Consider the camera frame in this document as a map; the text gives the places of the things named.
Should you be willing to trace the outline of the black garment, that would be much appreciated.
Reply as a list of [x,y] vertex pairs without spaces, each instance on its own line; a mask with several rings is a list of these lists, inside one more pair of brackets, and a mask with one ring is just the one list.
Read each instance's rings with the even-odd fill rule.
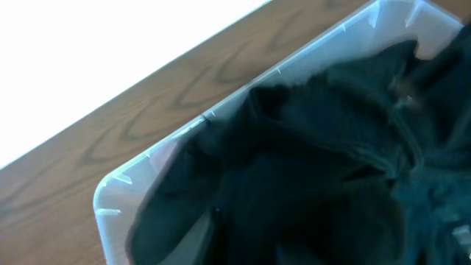
[[131,264],[468,264],[470,27],[259,86],[177,146]]

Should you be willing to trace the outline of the clear plastic storage bin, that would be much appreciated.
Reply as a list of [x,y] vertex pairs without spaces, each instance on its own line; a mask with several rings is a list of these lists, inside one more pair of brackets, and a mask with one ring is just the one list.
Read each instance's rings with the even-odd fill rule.
[[205,119],[225,119],[244,101],[250,88],[302,82],[341,61],[374,54],[406,38],[419,41],[417,56],[430,58],[463,27],[454,15],[429,1],[370,1],[290,54],[237,91],[208,108],[141,154],[107,174],[96,187],[93,209],[107,265],[127,262],[126,237],[142,199],[166,159],[167,143],[195,133]]

